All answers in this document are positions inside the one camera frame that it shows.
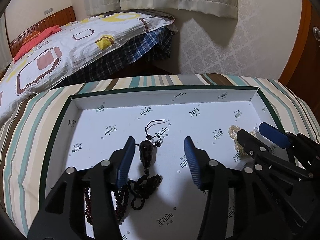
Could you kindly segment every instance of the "bead necklace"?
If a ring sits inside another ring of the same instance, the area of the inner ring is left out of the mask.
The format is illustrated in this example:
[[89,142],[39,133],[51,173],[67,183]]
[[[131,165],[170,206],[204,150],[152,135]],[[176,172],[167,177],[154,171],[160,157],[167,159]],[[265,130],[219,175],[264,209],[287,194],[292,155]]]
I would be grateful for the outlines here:
[[[238,140],[237,140],[237,133],[241,130],[241,128],[239,126],[236,126],[236,125],[231,125],[229,127],[229,135],[231,137],[231,139],[234,140],[235,142],[235,150],[240,153],[240,158],[244,157],[245,155],[247,155],[247,153],[244,151],[243,147],[238,143]],[[250,132],[251,135],[255,136],[257,135],[256,131],[253,130]]]
[[[159,135],[151,136],[147,133],[148,126],[153,122],[160,122],[164,120],[154,120],[148,123],[148,125],[145,127],[146,132],[146,140],[142,141],[140,144],[136,144],[139,146],[140,151],[140,160],[142,162],[142,165],[144,167],[144,175],[141,176],[141,178],[138,179],[138,181],[134,181],[130,179],[127,184],[122,186],[119,191],[114,191],[114,196],[116,197],[116,210],[115,210],[115,216],[116,221],[118,224],[121,223],[124,214],[126,212],[128,201],[129,201],[129,192],[133,195],[133,199],[131,201],[131,206],[133,210],[141,210],[144,206],[144,203],[146,199],[148,199],[155,190],[159,187],[161,183],[161,177],[156,174],[155,176],[152,176],[149,178],[149,167],[151,165],[152,160],[152,151],[153,147],[160,147],[160,141],[161,138]],[[159,140],[155,142],[153,145],[150,140],[153,138],[158,137]],[[139,207],[136,207],[134,205],[137,198],[141,199],[141,204]],[[92,214],[91,214],[91,197],[89,196],[89,188],[84,189],[84,199],[86,204],[86,210],[85,215],[87,218],[87,222],[92,225]]]

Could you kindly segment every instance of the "wooden headboard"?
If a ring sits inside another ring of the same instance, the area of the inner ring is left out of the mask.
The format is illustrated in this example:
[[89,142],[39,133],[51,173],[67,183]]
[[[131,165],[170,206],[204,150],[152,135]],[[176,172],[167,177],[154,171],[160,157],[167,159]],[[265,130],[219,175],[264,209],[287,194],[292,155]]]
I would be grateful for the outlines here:
[[35,25],[27,29],[24,33],[20,34],[17,38],[14,39],[13,42],[10,43],[9,47],[10,47],[12,57],[14,57],[19,52],[19,49],[22,46],[22,41],[24,40],[24,38],[27,37],[32,32],[43,31],[44,29],[55,26],[55,25],[63,26],[69,22],[74,22],[74,21],[76,21],[76,16],[72,6],[65,8],[61,11],[58,11],[50,15],[49,17],[41,20],[40,22],[36,23]]

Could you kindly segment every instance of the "white box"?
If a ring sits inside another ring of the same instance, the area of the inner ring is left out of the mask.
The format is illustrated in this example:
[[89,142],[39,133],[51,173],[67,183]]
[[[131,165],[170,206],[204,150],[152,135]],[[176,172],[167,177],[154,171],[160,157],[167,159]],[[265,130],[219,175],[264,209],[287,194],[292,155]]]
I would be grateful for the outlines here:
[[[123,148],[129,136],[139,144],[146,139],[145,126],[159,119],[165,121],[152,123],[148,129],[148,134],[158,134],[162,139],[161,147],[154,151],[150,176],[159,174],[163,179],[142,210],[134,211],[128,205],[120,226],[123,239],[197,238],[207,192],[199,191],[192,182],[183,150],[186,136],[191,136],[195,146],[207,151],[210,158],[241,170],[243,162],[240,163],[235,143],[228,134],[231,125],[250,132],[267,122],[283,131],[270,103],[255,87],[143,87],[70,96],[46,151],[48,167],[43,170],[46,180],[41,182],[40,189],[43,197],[67,167],[74,166],[77,170],[93,167]],[[285,150],[257,136],[274,154],[288,160]],[[137,180],[143,175],[139,157],[137,146],[129,179]],[[229,210],[227,237],[233,231],[233,189]],[[90,225],[87,233],[93,236]]]

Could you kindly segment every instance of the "door knob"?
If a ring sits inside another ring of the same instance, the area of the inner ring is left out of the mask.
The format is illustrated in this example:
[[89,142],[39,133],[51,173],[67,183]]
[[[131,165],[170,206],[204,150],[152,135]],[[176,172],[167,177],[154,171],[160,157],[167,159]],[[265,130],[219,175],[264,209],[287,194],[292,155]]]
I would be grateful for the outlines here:
[[320,41],[320,30],[317,27],[312,28],[313,36],[316,38],[317,41]]

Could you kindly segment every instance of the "door frame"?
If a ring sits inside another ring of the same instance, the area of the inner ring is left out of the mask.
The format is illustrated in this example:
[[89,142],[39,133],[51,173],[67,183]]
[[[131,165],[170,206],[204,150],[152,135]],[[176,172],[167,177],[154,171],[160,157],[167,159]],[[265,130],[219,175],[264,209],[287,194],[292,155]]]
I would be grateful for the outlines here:
[[294,43],[291,55],[288,59],[287,65],[285,66],[278,80],[284,86],[288,84],[290,78],[296,70],[296,67],[300,61],[301,55],[306,45],[311,22],[311,8],[312,6],[309,0],[302,0],[301,18],[297,38]]

